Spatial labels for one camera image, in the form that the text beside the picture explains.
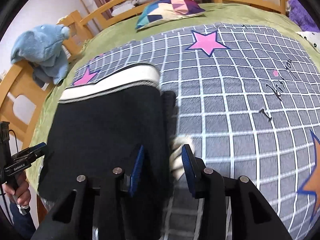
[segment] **white pillow with black print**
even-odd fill
[[[315,32],[297,32],[302,38],[309,41],[310,44],[320,53],[320,33]]]

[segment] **human hand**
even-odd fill
[[[12,202],[14,201],[14,198],[12,195],[15,195],[18,199],[17,202],[20,206],[27,206],[30,203],[31,200],[31,193],[29,190],[29,183],[26,181],[27,177],[24,172],[22,172],[18,177],[17,177],[17,183],[19,187],[15,191],[11,186],[8,184],[3,184],[3,190],[9,197],[9,199]]]

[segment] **dark blue sleeve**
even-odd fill
[[[19,209],[15,203],[10,203],[10,211],[13,218],[14,229],[24,238],[29,240],[33,233],[36,231],[36,227],[33,224],[33,220],[30,213],[21,215]]]

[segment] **green bed sheet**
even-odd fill
[[[63,83],[56,86],[46,98],[33,134],[31,145],[47,141],[54,113],[58,105],[58,100],[63,90],[70,85],[75,70],[78,67],[84,65],[96,55],[106,52],[112,48],[118,47],[132,40],[139,41],[157,33],[187,26],[213,24],[216,22],[267,25],[271,28],[277,29],[282,35],[298,40],[305,47],[315,65],[317,67],[320,66],[320,54],[318,54],[306,40],[296,34],[296,32],[301,31],[300,28],[284,15],[266,12],[241,4],[210,3],[200,4],[200,7],[206,10],[205,14],[202,16],[171,21],[138,32],[135,30],[138,17],[133,17],[103,30],[93,39],[88,41],[84,45],[77,62],[72,64],[72,68]],[[34,189],[38,188],[38,175],[41,162],[42,158],[34,162],[32,167],[26,171],[28,180]]]

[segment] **blue plush toy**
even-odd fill
[[[22,59],[37,63],[34,78],[47,82],[51,77],[56,85],[68,72],[68,59],[62,49],[62,42],[68,38],[69,28],[64,25],[44,24],[26,31],[14,43],[11,64]]]

